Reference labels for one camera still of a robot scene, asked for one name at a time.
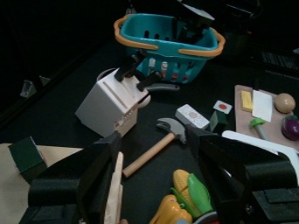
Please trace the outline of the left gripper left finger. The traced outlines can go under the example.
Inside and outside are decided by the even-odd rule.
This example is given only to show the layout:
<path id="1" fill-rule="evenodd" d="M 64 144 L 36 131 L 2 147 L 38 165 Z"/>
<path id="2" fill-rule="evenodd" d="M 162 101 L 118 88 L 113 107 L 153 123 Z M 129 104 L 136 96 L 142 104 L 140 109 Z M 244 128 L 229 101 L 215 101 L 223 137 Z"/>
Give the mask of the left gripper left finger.
<path id="1" fill-rule="evenodd" d="M 121 136 L 112 133 L 33 179 L 18 224 L 104 224 Z"/>

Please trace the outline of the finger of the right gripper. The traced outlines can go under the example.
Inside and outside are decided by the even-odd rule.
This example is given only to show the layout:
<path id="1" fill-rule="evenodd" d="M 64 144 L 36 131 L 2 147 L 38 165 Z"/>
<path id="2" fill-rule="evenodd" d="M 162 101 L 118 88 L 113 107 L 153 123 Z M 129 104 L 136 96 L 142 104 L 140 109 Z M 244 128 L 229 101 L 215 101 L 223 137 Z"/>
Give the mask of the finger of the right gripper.
<path id="1" fill-rule="evenodd" d="M 186 28 L 184 23 L 178 20 L 172 21 L 172 40 L 184 43 L 186 38 Z"/>
<path id="2" fill-rule="evenodd" d="M 189 43 L 194 44 L 202 38 L 202 31 L 208 29 L 208 26 L 204 24 L 201 26 L 193 26 L 189 28 Z"/>

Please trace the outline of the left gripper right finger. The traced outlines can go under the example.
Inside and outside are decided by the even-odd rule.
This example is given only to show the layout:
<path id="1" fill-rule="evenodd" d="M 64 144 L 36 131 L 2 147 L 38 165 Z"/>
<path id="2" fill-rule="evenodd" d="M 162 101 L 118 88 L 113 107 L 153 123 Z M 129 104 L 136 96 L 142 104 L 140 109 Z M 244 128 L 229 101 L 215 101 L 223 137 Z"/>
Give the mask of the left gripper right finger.
<path id="1" fill-rule="evenodd" d="M 291 161 L 192 126 L 184 133 L 219 224 L 299 224 L 299 184 Z"/>

